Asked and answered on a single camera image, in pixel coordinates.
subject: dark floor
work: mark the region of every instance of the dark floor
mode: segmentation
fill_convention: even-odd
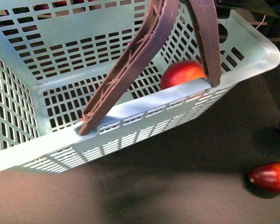
[[[280,161],[280,66],[202,116],[60,175],[0,172],[0,224],[280,224],[243,173]]]

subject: basket handle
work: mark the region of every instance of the basket handle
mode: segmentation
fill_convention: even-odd
[[[198,50],[210,85],[217,87],[221,78],[218,18],[213,0],[182,0],[190,12]]]
[[[212,87],[220,84],[221,66],[217,12],[212,0],[186,0]],[[105,117],[162,48],[176,20],[179,0],[150,0],[142,26],[82,112],[80,135],[87,135]]]
[[[150,0],[140,30],[96,90],[82,112],[80,135],[104,118],[162,48],[176,20],[179,0]]]

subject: basket slot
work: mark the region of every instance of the basket slot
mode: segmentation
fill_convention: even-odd
[[[0,150],[38,136],[30,90],[0,60]]]
[[[95,147],[93,149],[90,149],[86,152],[83,152],[83,156],[88,160],[88,161],[92,161],[96,158],[99,158],[102,155],[100,147]]]
[[[107,144],[103,144],[103,149],[106,155],[119,150],[119,140],[114,140],[108,142]]]

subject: plastic basket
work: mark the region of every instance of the plastic basket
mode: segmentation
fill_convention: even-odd
[[[159,53],[99,126],[80,136],[84,106],[139,30],[147,3],[0,1],[0,171],[60,173],[82,165],[197,118],[238,82],[280,63],[278,49],[232,11],[219,20],[228,32],[221,84],[197,79],[161,91],[170,64],[200,61],[180,4]]]

